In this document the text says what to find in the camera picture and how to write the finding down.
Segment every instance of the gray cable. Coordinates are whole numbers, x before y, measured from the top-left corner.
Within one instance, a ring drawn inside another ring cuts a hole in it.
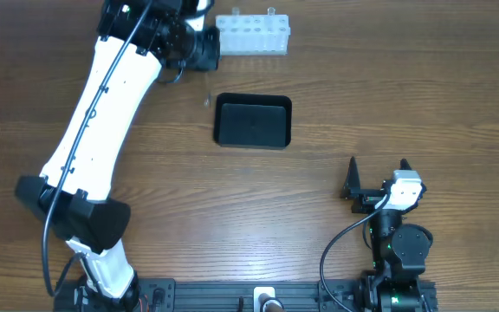
[[[105,74],[105,77],[103,78],[103,81],[101,82],[101,85],[97,92],[95,93],[95,97],[92,100],[92,103],[90,104],[89,108],[86,111],[86,116],[84,117],[84,120],[82,121],[82,124],[80,126],[80,129],[78,129],[78,133],[76,134],[75,141],[73,145],[70,148],[70,153],[68,153],[67,157],[67,162],[65,163],[65,166],[62,169],[62,174],[61,177],[59,178],[59,183],[57,184],[57,187],[55,188],[55,194],[53,196],[53,199],[51,200],[51,204],[49,205],[48,209],[48,215],[45,219],[45,225],[43,226],[43,236],[42,236],[42,270],[43,270],[43,280],[45,282],[45,287],[46,290],[48,291],[48,294],[50,296],[56,296],[59,291],[61,290],[61,284],[57,284],[55,287],[55,290],[51,287],[51,277],[49,276],[49,252],[48,252],[48,245],[49,245],[49,228],[51,225],[51,217],[53,216],[53,213],[55,212],[55,207],[57,206],[57,201],[59,199],[59,195],[62,192],[62,188],[65,184],[65,179],[67,178],[68,172],[70,171],[70,167],[72,165],[73,159],[75,158],[75,153],[76,150],[78,149],[78,145],[80,144],[80,140],[82,138],[82,135],[84,134],[84,131],[87,128],[87,123],[89,122],[90,119],[92,119],[92,113],[95,111],[95,106],[97,105],[98,101],[100,100],[101,95],[103,92],[107,91],[107,84],[109,83],[109,80],[111,79],[111,75],[113,74],[114,70],[117,68],[117,65],[119,64],[120,58],[125,54],[126,48],[128,48],[128,45],[132,41],[134,35],[139,29],[139,26],[142,24],[144,19],[147,16],[147,13],[149,12],[149,9],[152,6],[152,1],[148,1],[146,7],[144,8],[144,11],[139,17],[139,20],[136,22],[136,25],[134,26],[132,32],[128,36],[128,38],[124,41],[122,44],[122,47],[120,47],[119,52],[115,56],[113,62],[111,63],[111,66],[109,67],[109,70]]]

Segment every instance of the wood grain surface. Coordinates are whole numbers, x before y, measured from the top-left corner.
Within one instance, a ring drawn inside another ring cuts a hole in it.
[[[87,79],[101,1],[0,0],[0,309],[51,309],[42,224],[13,197],[58,144]],[[423,277],[441,310],[499,311],[499,0],[217,1],[209,16],[289,14],[286,56],[224,57],[222,92],[294,104],[285,151],[217,146],[205,77],[153,86],[113,178],[143,277],[317,281],[327,242],[362,216],[338,199],[352,155],[379,187],[408,158],[429,191],[409,222],[436,238]],[[51,273],[71,252],[52,238]],[[358,231],[327,276],[371,269]],[[76,268],[70,278],[81,271]]]

